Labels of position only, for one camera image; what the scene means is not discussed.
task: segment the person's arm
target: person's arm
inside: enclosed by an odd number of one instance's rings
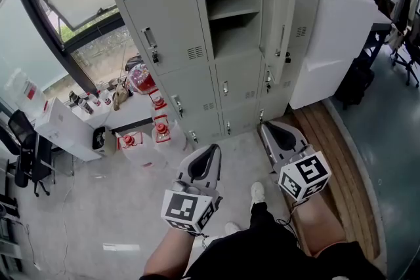
[[[189,233],[169,229],[144,267],[144,275],[158,274],[168,279],[180,279],[188,266],[194,237]]]
[[[334,243],[346,241],[343,227],[317,193],[296,208],[304,239],[313,256]]]

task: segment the person's left arm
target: person's left arm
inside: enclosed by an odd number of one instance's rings
[[[180,279],[188,266],[194,237],[189,233],[169,229],[144,267],[144,275],[162,275],[170,280]]]

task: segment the white cube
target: white cube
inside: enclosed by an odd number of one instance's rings
[[[296,201],[319,193],[326,186],[331,170],[320,151],[282,167],[279,185]]]
[[[161,217],[172,228],[201,233],[215,209],[210,196],[166,190]]]

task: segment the blue-green floor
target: blue-green floor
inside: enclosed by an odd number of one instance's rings
[[[369,172],[383,218],[388,276],[399,279],[420,244],[420,89],[414,81],[406,86],[404,67],[392,69],[389,54],[383,47],[359,106],[344,111],[331,100]]]

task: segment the wooden platform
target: wooden platform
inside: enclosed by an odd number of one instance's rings
[[[380,253],[373,211],[362,177],[334,120],[321,102],[277,119],[297,127],[316,151],[322,151],[333,173],[322,196],[342,223],[347,241],[358,241],[366,258],[374,261]],[[299,221],[293,218],[299,241],[308,253]]]

